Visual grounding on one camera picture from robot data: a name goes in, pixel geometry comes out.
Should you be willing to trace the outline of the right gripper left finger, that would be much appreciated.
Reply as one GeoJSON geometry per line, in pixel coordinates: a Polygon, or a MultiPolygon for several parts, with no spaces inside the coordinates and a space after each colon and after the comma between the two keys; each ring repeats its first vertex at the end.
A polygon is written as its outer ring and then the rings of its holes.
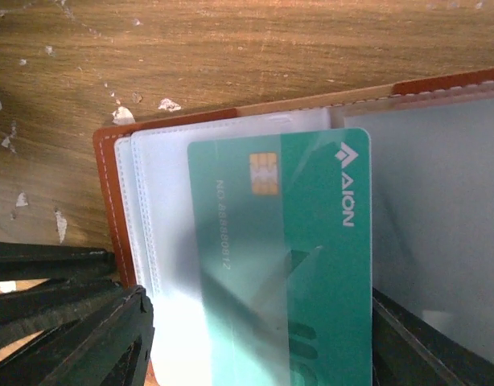
{"type": "Polygon", "coordinates": [[[154,338],[146,290],[41,284],[0,294],[0,385],[142,385],[154,338]]]}

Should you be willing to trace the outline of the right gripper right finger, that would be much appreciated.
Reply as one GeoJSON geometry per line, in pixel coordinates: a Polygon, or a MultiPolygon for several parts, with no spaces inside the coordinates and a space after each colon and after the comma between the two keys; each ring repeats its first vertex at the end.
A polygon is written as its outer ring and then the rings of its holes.
{"type": "Polygon", "coordinates": [[[494,364],[373,290],[375,385],[494,385],[494,364]]]}

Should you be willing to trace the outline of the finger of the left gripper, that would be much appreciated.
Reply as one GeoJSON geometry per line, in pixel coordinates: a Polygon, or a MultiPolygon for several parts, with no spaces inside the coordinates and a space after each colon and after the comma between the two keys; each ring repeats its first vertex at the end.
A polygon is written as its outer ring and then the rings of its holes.
{"type": "Polygon", "coordinates": [[[82,319],[122,292],[103,248],[0,242],[0,281],[40,280],[0,294],[0,342],[15,342],[82,319]]]}

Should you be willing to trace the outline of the green credit card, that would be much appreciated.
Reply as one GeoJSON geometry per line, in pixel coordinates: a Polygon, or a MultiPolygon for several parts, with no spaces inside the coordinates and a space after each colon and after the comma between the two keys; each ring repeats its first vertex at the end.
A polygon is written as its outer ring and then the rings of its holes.
{"type": "Polygon", "coordinates": [[[370,385],[372,192],[361,128],[187,148],[213,385],[370,385]]]}

